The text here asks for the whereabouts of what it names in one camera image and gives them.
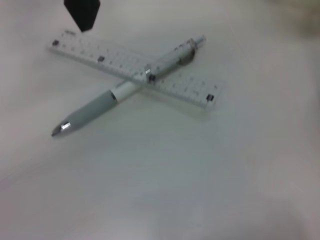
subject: white table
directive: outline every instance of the white table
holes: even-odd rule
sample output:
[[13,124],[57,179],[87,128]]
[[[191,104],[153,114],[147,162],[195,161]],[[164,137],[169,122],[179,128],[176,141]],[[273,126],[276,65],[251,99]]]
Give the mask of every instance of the white table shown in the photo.
[[142,91],[53,139],[116,77],[45,50],[61,0],[0,1],[1,240],[317,240],[320,44],[250,0],[105,0],[94,36],[160,56],[190,37],[214,110]]

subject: gray rubber grip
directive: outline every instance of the gray rubber grip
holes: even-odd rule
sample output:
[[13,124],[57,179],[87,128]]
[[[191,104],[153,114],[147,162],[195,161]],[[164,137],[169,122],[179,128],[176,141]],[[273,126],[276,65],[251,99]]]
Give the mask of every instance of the gray rubber grip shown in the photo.
[[78,129],[104,114],[117,105],[117,103],[113,93],[109,90],[70,114],[65,120],[71,123],[73,129]]

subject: white ruler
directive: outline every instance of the white ruler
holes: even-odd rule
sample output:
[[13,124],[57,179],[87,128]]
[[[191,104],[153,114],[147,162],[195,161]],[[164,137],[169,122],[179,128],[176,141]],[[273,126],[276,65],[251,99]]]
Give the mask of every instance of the white ruler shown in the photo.
[[90,38],[69,30],[60,33],[50,43],[49,49],[145,88],[202,108],[212,106],[221,91],[221,85],[217,81],[188,74],[184,71],[184,67],[154,83],[148,83],[145,77],[145,66],[154,62],[154,59],[119,47],[114,43]]

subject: ruler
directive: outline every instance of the ruler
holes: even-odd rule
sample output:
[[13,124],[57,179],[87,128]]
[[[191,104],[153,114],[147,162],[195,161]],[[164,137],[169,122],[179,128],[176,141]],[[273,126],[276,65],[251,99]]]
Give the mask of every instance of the ruler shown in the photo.
[[201,108],[212,106],[222,89],[213,78],[190,74],[184,67],[150,83],[146,81],[145,67],[154,62],[154,58],[70,30],[61,32],[48,48],[54,53]]

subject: pen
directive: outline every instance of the pen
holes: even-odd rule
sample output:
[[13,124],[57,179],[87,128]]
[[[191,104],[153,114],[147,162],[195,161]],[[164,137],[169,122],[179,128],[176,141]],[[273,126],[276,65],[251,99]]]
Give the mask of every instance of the pen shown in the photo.
[[80,129],[137,92],[140,88],[140,86],[134,83],[125,81],[114,89],[106,91],[87,105],[67,116],[53,129],[51,136],[54,137]]

